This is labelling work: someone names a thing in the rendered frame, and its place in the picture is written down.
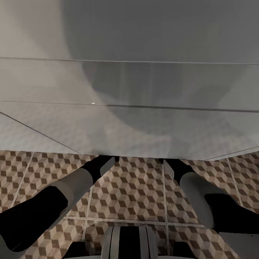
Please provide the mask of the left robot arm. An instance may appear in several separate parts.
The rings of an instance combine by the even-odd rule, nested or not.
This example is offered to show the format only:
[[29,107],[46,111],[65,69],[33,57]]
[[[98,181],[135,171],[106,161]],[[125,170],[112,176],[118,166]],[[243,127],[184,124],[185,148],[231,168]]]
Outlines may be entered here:
[[53,229],[119,156],[99,155],[52,182],[32,198],[0,213],[0,259],[20,259],[47,230]]

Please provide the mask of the robot trunk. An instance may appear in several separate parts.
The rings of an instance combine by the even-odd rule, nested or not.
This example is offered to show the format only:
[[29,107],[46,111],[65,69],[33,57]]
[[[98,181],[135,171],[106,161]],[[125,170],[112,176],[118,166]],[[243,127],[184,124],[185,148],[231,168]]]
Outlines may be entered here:
[[108,226],[101,259],[158,259],[156,238],[151,226]]

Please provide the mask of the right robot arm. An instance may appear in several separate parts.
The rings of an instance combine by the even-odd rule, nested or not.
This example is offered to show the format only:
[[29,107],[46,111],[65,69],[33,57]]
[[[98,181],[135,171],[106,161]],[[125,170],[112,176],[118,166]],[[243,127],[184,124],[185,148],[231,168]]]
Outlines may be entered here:
[[241,259],[259,259],[259,214],[241,207],[183,161],[159,161],[177,180],[204,227],[215,230]]

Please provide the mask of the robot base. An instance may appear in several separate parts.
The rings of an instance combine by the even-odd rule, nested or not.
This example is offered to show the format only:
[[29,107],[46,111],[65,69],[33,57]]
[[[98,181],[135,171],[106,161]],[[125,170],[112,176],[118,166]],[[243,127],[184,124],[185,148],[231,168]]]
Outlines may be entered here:
[[[101,259],[101,254],[86,256],[85,242],[73,242],[64,259]],[[158,253],[158,259],[197,259],[187,242],[174,242],[173,256]]]

